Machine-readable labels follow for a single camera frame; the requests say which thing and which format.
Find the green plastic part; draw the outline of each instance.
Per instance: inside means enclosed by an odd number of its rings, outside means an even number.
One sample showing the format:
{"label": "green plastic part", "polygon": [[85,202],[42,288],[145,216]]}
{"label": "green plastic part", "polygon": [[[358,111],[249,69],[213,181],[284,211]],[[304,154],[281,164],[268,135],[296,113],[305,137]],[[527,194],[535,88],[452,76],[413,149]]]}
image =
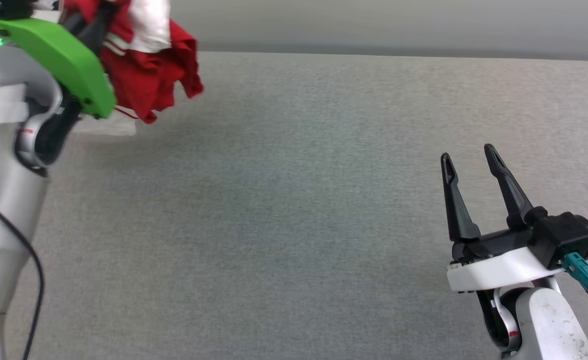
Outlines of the green plastic part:
{"label": "green plastic part", "polygon": [[0,20],[0,38],[25,50],[79,99],[83,112],[108,118],[116,97],[101,62],[58,23],[38,18]]}

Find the electrical wire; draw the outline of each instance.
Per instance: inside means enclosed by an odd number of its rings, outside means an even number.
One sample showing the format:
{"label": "electrical wire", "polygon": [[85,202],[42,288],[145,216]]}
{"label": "electrical wire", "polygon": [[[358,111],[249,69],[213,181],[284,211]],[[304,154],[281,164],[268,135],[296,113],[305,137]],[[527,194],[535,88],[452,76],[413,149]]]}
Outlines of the electrical wire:
{"label": "electrical wire", "polygon": [[36,297],[36,305],[34,309],[34,315],[31,319],[31,327],[29,328],[29,335],[27,337],[27,344],[25,344],[25,351],[22,354],[22,360],[28,360],[30,357],[30,351],[32,350],[32,344],[34,342],[34,336],[36,335],[36,326],[39,323],[39,316],[41,315],[41,308],[43,306],[43,295],[45,294],[45,275],[43,273],[43,266],[41,266],[41,260],[36,254],[36,251],[30,244],[29,240],[16,226],[6,218],[0,212],[0,221],[12,232],[13,235],[25,246],[29,255],[34,260],[36,266],[36,272],[38,273],[38,296]]}

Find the gray fabric surface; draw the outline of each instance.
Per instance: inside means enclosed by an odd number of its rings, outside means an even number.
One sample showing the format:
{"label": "gray fabric surface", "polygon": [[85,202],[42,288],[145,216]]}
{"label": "gray fabric surface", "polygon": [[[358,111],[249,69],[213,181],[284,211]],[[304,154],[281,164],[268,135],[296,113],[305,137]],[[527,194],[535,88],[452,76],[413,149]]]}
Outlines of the gray fabric surface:
{"label": "gray fabric surface", "polygon": [[[439,157],[483,232],[493,143],[535,205],[588,218],[588,62],[203,53],[203,96],[73,136],[35,246],[39,360],[498,358],[449,290]],[[588,335],[588,298],[561,277]],[[23,272],[11,359],[36,294]]]}

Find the teal connector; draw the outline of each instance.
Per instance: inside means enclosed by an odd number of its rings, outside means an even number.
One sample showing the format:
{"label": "teal connector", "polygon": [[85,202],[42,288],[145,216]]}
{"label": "teal connector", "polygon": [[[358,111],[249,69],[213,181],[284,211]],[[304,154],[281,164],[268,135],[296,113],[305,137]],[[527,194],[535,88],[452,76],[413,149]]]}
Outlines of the teal connector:
{"label": "teal connector", "polygon": [[580,256],[577,252],[569,253],[563,260],[563,268],[588,293],[588,263],[583,256]]}

